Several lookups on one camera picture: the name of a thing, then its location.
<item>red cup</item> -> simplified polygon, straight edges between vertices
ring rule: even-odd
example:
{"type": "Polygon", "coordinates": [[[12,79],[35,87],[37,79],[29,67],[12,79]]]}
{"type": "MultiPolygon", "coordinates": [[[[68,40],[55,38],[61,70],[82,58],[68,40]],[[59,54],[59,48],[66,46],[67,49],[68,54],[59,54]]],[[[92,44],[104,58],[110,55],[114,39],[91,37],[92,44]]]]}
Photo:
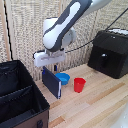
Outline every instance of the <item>red cup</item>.
{"type": "Polygon", "coordinates": [[[86,81],[83,78],[75,78],[74,79],[74,91],[75,92],[82,92],[86,81]]]}

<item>black box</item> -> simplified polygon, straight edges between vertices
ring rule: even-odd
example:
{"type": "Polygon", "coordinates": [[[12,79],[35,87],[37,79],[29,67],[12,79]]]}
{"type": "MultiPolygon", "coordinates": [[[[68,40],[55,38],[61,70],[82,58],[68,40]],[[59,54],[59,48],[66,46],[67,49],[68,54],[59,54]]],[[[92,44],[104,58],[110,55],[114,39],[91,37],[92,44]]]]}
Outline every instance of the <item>black box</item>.
{"type": "Polygon", "coordinates": [[[0,128],[48,128],[49,107],[21,61],[0,64],[0,128]]]}
{"type": "Polygon", "coordinates": [[[128,73],[128,36],[99,31],[93,42],[88,66],[112,78],[128,73]]]}

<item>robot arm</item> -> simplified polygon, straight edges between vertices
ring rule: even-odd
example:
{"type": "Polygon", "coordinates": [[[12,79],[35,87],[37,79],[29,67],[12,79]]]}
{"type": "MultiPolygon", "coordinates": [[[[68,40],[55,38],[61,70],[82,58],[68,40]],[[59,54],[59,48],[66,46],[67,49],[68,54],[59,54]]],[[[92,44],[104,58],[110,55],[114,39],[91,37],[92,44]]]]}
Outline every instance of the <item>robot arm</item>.
{"type": "Polygon", "coordinates": [[[96,11],[111,0],[72,0],[59,18],[44,21],[43,43],[45,52],[34,54],[35,66],[57,63],[65,59],[61,50],[75,41],[76,33],[72,27],[78,19],[96,11]]]}
{"type": "Polygon", "coordinates": [[[72,0],[55,24],[44,32],[43,43],[50,52],[61,49],[62,39],[75,22],[83,15],[104,7],[111,0],[72,0]]]}

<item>wicker backdrop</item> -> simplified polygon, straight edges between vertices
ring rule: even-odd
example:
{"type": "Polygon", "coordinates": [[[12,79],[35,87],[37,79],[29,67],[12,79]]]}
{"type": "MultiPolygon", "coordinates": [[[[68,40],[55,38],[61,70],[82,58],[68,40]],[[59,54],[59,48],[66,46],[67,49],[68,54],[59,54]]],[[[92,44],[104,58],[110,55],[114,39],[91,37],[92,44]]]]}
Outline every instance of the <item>wicker backdrop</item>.
{"type": "Polygon", "coordinates": [[[0,63],[11,59],[3,0],[0,0],[0,63]]]}
{"type": "MultiPolygon", "coordinates": [[[[11,26],[14,35],[11,37],[15,46],[15,59],[20,59],[29,70],[34,80],[41,79],[41,68],[34,66],[33,54],[44,49],[42,42],[43,21],[46,18],[58,17],[71,0],[6,0],[12,14],[11,26]]],[[[99,30],[105,29],[128,5],[127,0],[112,0],[103,9],[93,12],[80,19],[74,25],[77,40],[67,47],[67,51],[82,46],[93,39],[99,30]]],[[[128,13],[126,13],[114,26],[128,29],[128,13]]],[[[91,53],[92,44],[66,54],[66,60],[59,63],[58,72],[86,63],[91,53]]],[[[53,65],[47,68],[53,72],[53,65]]]]}
{"type": "MultiPolygon", "coordinates": [[[[99,30],[106,29],[127,8],[128,0],[112,0],[110,4],[99,10],[92,38],[95,37],[99,30]]],[[[128,11],[110,28],[128,30],[128,11]]]]}
{"type": "MultiPolygon", "coordinates": [[[[16,47],[16,59],[20,59],[33,76],[34,80],[41,79],[41,68],[34,66],[33,54],[44,49],[43,21],[46,18],[58,17],[66,8],[70,1],[60,0],[9,0],[12,14],[12,25],[14,29],[14,40],[12,43],[16,47]]],[[[77,32],[77,41],[66,50],[77,48],[87,43],[91,38],[95,12],[84,19],[81,19],[74,27],[77,32]]],[[[67,53],[66,60],[59,63],[58,72],[85,63],[87,47],[77,51],[67,53]]],[[[52,72],[53,65],[47,68],[52,72]]]]}

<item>blue bowl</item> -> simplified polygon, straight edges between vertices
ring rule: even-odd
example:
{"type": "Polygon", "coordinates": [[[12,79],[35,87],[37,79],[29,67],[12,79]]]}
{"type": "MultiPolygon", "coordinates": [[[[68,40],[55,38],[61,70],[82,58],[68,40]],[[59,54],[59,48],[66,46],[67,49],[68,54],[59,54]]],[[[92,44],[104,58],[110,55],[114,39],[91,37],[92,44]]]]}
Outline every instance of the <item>blue bowl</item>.
{"type": "Polygon", "coordinates": [[[61,85],[68,84],[68,81],[70,79],[70,76],[66,73],[57,73],[55,74],[55,76],[61,80],[61,85]]]}

